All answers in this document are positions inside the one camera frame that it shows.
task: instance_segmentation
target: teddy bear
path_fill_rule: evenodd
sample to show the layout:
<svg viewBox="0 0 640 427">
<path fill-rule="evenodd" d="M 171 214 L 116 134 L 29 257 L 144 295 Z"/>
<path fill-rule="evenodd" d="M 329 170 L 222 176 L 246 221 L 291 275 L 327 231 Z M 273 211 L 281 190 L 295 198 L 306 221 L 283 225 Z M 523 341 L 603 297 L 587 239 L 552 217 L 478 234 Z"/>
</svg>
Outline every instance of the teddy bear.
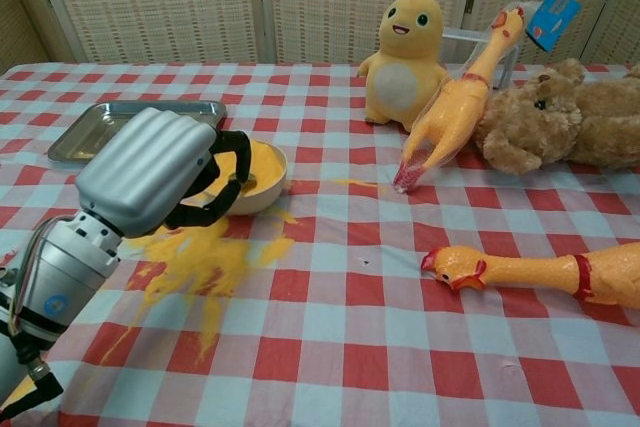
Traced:
<svg viewBox="0 0 640 427">
<path fill-rule="evenodd" d="M 395 0 L 378 28 L 380 48 L 362 61 L 365 120 L 399 122 L 407 132 L 447 71 L 438 63 L 444 23 L 436 0 Z"/>
<path fill-rule="evenodd" d="M 619 79 L 584 78 L 569 58 L 491 96 L 472 135 L 489 165 L 514 175 L 558 161 L 640 165 L 640 63 Z"/>
</svg>

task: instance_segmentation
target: silver robot hand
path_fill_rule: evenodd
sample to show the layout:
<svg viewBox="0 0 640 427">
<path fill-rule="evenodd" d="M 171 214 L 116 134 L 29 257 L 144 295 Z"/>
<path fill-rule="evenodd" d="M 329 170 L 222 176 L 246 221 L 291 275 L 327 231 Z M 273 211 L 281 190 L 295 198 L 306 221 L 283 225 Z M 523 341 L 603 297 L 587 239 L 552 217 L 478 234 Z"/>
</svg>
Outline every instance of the silver robot hand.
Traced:
<svg viewBox="0 0 640 427">
<path fill-rule="evenodd" d="M 180 201 L 220 175 L 214 155 L 236 153 L 236 176 L 202 208 Z M 242 132 L 147 108 L 77 176 L 81 209 L 43 222 L 26 249 L 0 268 L 0 406 L 28 374 L 36 390 L 0 412 L 0 423 L 62 393 L 41 358 L 118 266 L 123 238 L 160 226 L 206 226 L 231 207 L 248 180 Z"/>
</svg>

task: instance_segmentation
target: plush toy face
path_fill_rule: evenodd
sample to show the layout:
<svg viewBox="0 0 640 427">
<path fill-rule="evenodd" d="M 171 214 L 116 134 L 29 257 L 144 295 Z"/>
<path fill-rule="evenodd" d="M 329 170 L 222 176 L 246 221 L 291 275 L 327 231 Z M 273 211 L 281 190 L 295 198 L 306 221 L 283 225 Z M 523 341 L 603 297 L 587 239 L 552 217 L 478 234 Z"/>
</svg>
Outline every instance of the plush toy face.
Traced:
<svg viewBox="0 0 640 427">
<path fill-rule="evenodd" d="M 380 50 L 404 58 L 435 58 L 442 32 L 442 12 L 435 0 L 396 0 L 380 22 Z"/>
<path fill-rule="evenodd" d="M 523 174 L 564 157 L 582 122 L 575 95 L 582 78 L 581 67 L 570 59 L 536 74 L 522 87 L 495 94 L 474 133 L 489 164 Z"/>
</svg>

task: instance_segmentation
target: metal tray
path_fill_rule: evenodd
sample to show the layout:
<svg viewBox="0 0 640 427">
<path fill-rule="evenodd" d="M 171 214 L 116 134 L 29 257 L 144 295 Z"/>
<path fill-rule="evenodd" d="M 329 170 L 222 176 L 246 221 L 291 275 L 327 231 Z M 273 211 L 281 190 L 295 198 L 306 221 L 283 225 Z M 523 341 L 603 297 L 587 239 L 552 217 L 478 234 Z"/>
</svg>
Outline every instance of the metal tray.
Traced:
<svg viewBox="0 0 640 427">
<path fill-rule="evenodd" d="M 129 119 L 147 107 L 172 110 L 217 127 L 227 116 L 218 101 L 127 100 L 89 107 L 49 148 L 56 162 L 88 163 Z"/>
</svg>

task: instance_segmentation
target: red and white tablecloth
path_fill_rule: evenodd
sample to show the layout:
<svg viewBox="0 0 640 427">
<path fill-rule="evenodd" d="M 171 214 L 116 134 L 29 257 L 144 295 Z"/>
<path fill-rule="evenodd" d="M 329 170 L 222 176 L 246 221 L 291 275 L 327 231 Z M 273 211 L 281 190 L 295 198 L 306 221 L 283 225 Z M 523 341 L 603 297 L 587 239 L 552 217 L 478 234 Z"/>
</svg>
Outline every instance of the red and white tablecloth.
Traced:
<svg viewBox="0 0 640 427">
<path fill-rule="evenodd" d="M 540 68 L 520 65 L 513 81 Z M 590 66 L 586 80 L 626 70 Z M 515 178 L 465 149 L 396 194 L 405 134 L 363 121 L 355 73 L 50 63 L 2 76 L 0 254 L 77 208 L 74 172 L 50 164 L 47 148 L 114 99 L 221 99 L 225 128 L 287 154 L 278 202 L 297 221 L 285 227 L 295 244 L 246 278 L 198 362 L 198 307 L 175 295 L 100 365 L 141 299 L 129 282 L 139 263 L 125 258 L 48 356 L 65 393 L 12 425 L 640 426 L 640 312 L 545 289 L 452 293 L 419 272 L 425 252 L 448 244 L 542 257 L 640 239 L 637 173 L 557 163 Z M 256 222 L 232 225 L 252 239 Z"/>
</svg>

